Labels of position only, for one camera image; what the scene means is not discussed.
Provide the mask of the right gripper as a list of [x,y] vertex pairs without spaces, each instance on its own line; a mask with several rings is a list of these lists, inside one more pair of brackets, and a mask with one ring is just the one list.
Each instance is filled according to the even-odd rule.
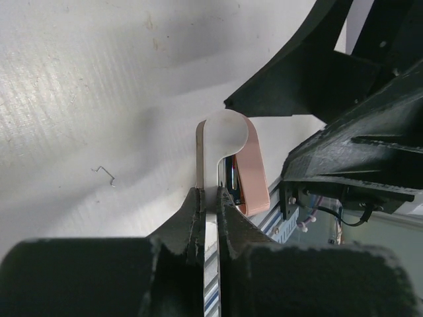
[[422,193],[422,66],[415,65],[297,146],[279,182],[285,220],[318,213],[359,227]]

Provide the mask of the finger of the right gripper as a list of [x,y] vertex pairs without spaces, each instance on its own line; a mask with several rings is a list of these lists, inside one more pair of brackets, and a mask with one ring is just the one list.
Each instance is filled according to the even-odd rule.
[[335,50],[351,1],[317,1],[281,50],[224,104],[247,117],[328,123],[422,59],[422,2],[374,1],[351,53]]

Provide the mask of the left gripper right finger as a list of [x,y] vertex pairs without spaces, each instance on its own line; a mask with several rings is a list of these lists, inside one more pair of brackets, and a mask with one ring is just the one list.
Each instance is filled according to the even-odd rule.
[[418,316],[420,301],[389,249],[279,244],[216,197],[222,316]]

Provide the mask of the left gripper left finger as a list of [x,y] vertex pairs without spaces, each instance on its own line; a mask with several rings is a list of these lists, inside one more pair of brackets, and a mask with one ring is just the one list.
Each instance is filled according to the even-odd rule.
[[1,262],[2,316],[203,316],[204,192],[146,237],[36,238]]

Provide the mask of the pink white stapler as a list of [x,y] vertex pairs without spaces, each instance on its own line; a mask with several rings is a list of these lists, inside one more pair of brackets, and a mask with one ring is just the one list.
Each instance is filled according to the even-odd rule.
[[270,194],[258,134],[246,116],[221,110],[197,125],[196,187],[204,190],[209,209],[222,188],[245,216],[269,210]]

